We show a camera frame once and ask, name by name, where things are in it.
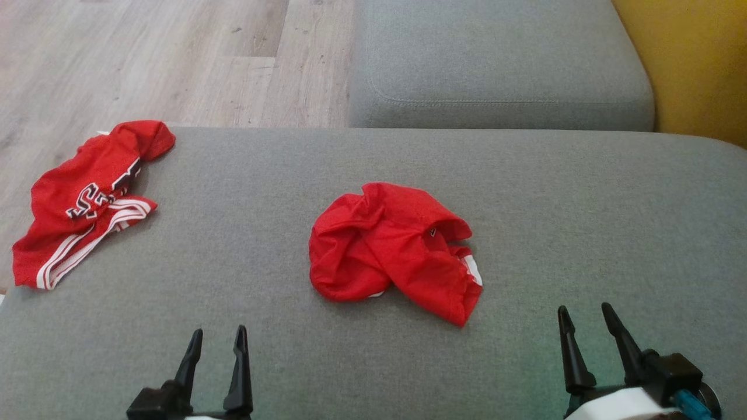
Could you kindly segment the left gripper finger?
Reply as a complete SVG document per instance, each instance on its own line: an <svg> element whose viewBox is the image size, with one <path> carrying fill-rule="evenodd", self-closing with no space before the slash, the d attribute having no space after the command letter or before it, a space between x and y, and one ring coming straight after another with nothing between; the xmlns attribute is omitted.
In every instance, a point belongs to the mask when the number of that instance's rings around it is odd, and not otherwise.
<svg viewBox="0 0 747 420"><path fill-rule="evenodd" d="M194 375L197 363L202 355L203 330L198 328L190 338L187 350L181 360L174 381L179 388L179 398L182 403L190 403L194 388Z"/></svg>
<svg viewBox="0 0 747 420"><path fill-rule="evenodd" d="M230 417L250 417L254 410L253 388L248 332L243 325L240 325L237 329L233 352L236 359L231 385L226 398L224 398L224 410Z"/></svg>

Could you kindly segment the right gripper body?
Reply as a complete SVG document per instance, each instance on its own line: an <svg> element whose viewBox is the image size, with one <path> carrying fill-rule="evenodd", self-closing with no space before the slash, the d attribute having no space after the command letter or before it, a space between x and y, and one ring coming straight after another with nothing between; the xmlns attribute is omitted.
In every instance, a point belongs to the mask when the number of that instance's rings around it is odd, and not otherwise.
<svg viewBox="0 0 747 420"><path fill-rule="evenodd" d="M678 419L645 387L605 386L572 393L565 419Z"/></svg>

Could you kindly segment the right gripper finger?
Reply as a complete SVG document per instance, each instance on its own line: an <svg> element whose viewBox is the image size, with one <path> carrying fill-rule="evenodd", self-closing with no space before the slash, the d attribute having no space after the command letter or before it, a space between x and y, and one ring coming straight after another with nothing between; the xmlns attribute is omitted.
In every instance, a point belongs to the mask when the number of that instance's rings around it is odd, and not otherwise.
<svg viewBox="0 0 747 420"><path fill-rule="evenodd" d="M601 311L605 317L605 323L609 334L612 335L616 341L624 370L625 385L642 386L646 379L646 374L641 362L642 351L640 350L640 347L619 319L618 314L614 311L614 308L610 303L601 303Z"/></svg>
<svg viewBox="0 0 747 420"><path fill-rule="evenodd" d="M565 306L557 309L558 331L562 351L566 393L582 394L597 385L595 376L587 369L575 338L575 326Z"/></svg>

